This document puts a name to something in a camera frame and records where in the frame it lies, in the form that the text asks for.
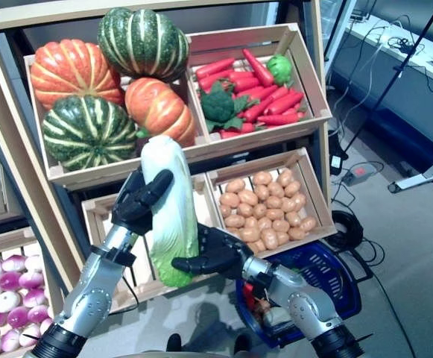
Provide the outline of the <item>black five-finger right hand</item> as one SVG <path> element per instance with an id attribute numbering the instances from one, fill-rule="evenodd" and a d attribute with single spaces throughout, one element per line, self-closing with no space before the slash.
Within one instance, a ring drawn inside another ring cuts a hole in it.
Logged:
<path id="1" fill-rule="evenodd" d="M 228 231 L 200 223 L 197 240 L 198 255 L 173 258 L 173 268 L 194 275 L 218 273 L 228 279 L 242 279 L 243 266 L 254 255 L 245 242 Z"/>

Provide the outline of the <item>black five-finger left hand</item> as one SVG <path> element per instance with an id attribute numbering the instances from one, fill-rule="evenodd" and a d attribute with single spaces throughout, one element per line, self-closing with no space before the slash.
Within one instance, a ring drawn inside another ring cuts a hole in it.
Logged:
<path id="1" fill-rule="evenodd" d="M 132 172 L 114 203 L 112 223 L 140 236 L 145 235 L 152 229 L 151 210 L 170 187 L 173 178 L 170 170 L 163 169 L 153 180 L 145 183 L 140 167 Z"/>

